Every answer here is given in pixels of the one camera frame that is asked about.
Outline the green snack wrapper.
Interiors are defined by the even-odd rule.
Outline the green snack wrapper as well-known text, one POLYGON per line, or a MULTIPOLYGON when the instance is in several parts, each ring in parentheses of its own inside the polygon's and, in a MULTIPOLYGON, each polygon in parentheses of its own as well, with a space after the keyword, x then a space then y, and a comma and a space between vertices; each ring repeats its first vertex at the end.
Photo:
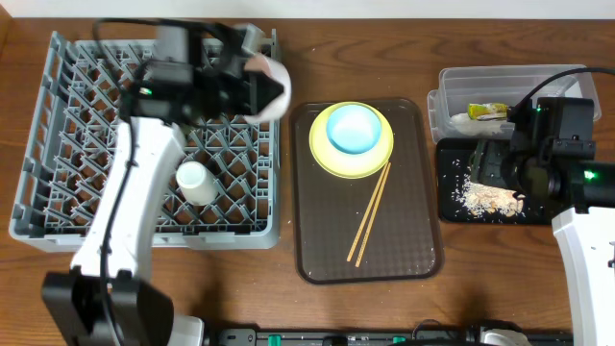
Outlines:
POLYGON ((491 121, 507 118, 509 106, 502 103, 469 104, 468 116, 472 120, 491 121))

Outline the light blue bowl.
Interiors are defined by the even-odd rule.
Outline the light blue bowl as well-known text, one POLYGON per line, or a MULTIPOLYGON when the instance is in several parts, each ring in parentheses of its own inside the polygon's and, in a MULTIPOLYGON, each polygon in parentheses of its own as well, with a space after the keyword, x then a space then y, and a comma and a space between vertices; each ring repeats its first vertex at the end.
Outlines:
POLYGON ((326 133, 337 150, 350 155, 363 154, 380 140, 381 121, 366 106, 346 105, 331 113, 326 133))

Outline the rice food scraps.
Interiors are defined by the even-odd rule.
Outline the rice food scraps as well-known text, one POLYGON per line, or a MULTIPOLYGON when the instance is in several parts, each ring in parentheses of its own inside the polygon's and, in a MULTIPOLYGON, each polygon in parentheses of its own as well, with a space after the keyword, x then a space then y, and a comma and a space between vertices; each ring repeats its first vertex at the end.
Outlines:
POLYGON ((452 199, 475 217, 500 214, 512 217, 524 207, 522 199, 516 199, 512 190, 472 183, 465 175, 452 192, 452 199))

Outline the small white cup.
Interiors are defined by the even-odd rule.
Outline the small white cup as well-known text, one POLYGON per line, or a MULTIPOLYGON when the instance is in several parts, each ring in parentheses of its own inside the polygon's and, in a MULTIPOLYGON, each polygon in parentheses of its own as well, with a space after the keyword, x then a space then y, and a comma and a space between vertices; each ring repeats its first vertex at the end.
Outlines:
POLYGON ((213 174, 198 161, 182 163, 175 178, 182 195, 192 205, 208 205, 218 195, 213 174))

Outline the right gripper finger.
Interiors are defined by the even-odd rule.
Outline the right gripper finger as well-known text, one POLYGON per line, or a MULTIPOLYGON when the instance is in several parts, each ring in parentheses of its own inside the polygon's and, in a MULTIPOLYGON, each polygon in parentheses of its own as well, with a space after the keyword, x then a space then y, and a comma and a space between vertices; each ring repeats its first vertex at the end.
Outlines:
POLYGON ((490 185, 486 160, 489 153, 489 142, 479 141, 470 156, 470 181, 475 184, 490 185))
POLYGON ((490 185, 499 188, 515 188, 514 155, 508 141, 491 142, 492 171, 489 173, 490 185))

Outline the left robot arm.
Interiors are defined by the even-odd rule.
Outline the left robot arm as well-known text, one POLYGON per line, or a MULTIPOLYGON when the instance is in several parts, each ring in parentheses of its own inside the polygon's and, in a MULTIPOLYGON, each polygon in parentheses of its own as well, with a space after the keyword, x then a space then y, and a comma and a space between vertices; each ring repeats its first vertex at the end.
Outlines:
POLYGON ((263 32, 159 19, 153 56, 119 89, 117 140, 91 227, 66 272, 50 272, 42 300, 69 345, 203 345, 203 320, 178 314, 150 282, 162 198, 186 134, 211 119, 281 118, 291 83, 264 56, 263 32))

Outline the white paper napkin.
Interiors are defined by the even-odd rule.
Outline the white paper napkin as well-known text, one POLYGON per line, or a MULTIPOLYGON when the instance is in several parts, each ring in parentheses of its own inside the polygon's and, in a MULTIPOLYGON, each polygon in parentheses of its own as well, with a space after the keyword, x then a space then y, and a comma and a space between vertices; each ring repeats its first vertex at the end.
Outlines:
POLYGON ((473 120, 467 113, 459 113, 451 117, 453 127, 465 136, 507 136, 513 127, 500 120, 473 120))

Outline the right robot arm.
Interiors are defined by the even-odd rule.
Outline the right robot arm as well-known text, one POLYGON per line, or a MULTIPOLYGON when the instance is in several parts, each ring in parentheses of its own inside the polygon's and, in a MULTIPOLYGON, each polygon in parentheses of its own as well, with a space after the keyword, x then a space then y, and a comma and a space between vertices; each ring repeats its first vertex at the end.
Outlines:
POLYGON ((614 165, 597 161, 594 102, 526 97, 509 109, 510 139, 482 139, 475 184, 513 191, 552 219, 577 345, 614 342, 614 165))

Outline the pink white bowl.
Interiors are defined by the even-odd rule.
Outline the pink white bowl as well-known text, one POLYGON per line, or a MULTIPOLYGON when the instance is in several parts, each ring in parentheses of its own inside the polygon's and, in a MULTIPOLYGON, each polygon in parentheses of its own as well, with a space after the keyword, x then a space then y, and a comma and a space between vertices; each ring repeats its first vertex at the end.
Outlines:
POLYGON ((251 124, 281 119, 290 105, 291 80, 287 69, 280 62, 262 54, 255 54, 244 65, 249 77, 250 96, 253 104, 244 116, 251 124))

